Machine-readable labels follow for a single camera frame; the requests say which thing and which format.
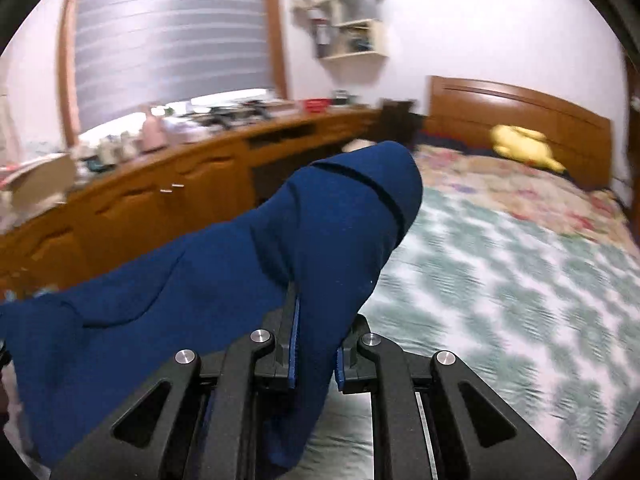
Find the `wooden bed headboard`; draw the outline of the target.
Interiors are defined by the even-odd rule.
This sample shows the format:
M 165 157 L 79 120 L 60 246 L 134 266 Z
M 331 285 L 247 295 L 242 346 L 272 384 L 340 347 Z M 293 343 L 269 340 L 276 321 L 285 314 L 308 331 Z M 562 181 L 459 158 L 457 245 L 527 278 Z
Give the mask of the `wooden bed headboard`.
M 490 148 L 490 129 L 514 125 L 540 131 L 556 160 L 582 188 L 612 180 L 612 126 L 574 103 L 500 82 L 433 76 L 428 83 L 427 133 Z

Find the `grey window blind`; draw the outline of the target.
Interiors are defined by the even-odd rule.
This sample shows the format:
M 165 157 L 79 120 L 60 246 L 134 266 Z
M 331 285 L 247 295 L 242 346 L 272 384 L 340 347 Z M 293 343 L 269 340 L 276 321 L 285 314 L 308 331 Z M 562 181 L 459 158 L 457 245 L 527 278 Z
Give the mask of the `grey window blind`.
M 81 130 L 148 104 L 274 86 L 265 0 L 77 0 Z

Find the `navy blue jacket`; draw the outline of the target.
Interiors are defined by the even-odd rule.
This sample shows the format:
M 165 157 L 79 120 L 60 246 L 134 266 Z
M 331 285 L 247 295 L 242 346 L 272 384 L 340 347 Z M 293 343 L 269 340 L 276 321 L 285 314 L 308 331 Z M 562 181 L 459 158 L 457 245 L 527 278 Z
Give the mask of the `navy blue jacket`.
M 395 142 L 318 160 L 262 206 L 62 292 L 1 308 L 37 460 L 54 466 L 177 351 L 226 348 L 295 286 L 295 387 L 269 412 L 258 474 L 293 469 L 322 412 L 336 352 L 421 206 Z

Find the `long wooden desk cabinet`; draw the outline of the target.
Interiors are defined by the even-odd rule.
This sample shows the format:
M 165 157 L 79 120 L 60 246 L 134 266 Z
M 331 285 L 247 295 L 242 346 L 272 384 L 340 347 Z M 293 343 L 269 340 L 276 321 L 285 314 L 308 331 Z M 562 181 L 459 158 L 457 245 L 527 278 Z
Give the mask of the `long wooden desk cabinet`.
M 341 151 L 370 108 L 273 119 L 127 162 L 1 237 L 1 290 L 24 297 L 110 272 L 171 240 L 244 214 L 297 169 Z

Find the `pink bottle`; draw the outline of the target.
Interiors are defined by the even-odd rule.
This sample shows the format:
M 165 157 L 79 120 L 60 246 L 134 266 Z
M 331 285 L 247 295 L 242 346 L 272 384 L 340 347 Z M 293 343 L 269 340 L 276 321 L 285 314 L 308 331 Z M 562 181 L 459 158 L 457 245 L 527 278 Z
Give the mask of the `pink bottle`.
M 142 152 L 151 153 L 164 148 L 167 142 L 160 118 L 153 114 L 151 105 L 143 105 L 142 112 L 145 114 L 141 128 Z

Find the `dark chair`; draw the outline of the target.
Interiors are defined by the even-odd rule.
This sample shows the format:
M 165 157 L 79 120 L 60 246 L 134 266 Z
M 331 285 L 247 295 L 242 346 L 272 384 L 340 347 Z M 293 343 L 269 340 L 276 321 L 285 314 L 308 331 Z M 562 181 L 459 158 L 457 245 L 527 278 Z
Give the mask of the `dark chair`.
M 378 118 L 378 140 L 394 141 L 412 150 L 422 126 L 422 116 L 413 110 L 415 107 L 413 100 L 383 100 Z

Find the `floral pink blanket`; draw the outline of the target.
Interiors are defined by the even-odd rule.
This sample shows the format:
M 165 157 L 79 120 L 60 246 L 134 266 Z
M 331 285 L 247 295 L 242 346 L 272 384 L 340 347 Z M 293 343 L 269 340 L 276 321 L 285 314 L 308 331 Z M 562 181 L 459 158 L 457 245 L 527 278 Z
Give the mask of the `floral pink blanket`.
M 428 188 L 558 234 L 613 245 L 634 258 L 639 255 L 628 221 L 610 191 L 587 192 L 557 174 L 449 148 L 421 145 L 413 157 Z

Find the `red basket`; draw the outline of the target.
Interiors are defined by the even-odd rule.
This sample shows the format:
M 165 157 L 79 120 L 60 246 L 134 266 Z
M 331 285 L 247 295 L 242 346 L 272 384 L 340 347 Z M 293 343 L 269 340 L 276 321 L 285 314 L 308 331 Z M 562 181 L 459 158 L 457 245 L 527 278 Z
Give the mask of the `red basket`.
M 303 110 L 308 114 L 324 113 L 330 106 L 331 100 L 327 98 L 304 99 Z

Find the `yellow plush toy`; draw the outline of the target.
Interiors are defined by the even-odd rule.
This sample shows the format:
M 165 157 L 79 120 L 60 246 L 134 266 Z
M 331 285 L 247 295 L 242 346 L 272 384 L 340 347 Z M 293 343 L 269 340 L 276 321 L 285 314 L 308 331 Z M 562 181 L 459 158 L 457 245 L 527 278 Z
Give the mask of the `yellow plush toy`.
M 562 174 L 565 167 L 552 153 L 546 136 L 536 130 L 518 126 L 496 125 L 490 130 L 494 151 L 505 158 L 527 166 L 548 169 Z

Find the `leaf pattern bed quilt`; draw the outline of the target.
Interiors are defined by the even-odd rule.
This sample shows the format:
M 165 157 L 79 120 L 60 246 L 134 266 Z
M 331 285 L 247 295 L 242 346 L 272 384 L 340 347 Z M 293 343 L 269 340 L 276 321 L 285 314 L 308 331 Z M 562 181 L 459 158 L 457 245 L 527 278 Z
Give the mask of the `leaf pattern bed quilt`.
M 639 402 L 639 263 L 432 188 L 362 307 L 406 351 L 461 358 L 590 477 Z

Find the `white wall shelf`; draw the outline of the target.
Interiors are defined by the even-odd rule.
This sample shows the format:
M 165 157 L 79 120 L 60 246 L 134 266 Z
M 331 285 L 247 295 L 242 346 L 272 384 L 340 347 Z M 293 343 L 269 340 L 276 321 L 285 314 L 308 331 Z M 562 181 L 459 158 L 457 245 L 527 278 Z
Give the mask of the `white wall shelf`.
M 317 58 L 385 58 L 383 0 L 311 0 L 308 16 L 314 30 Z

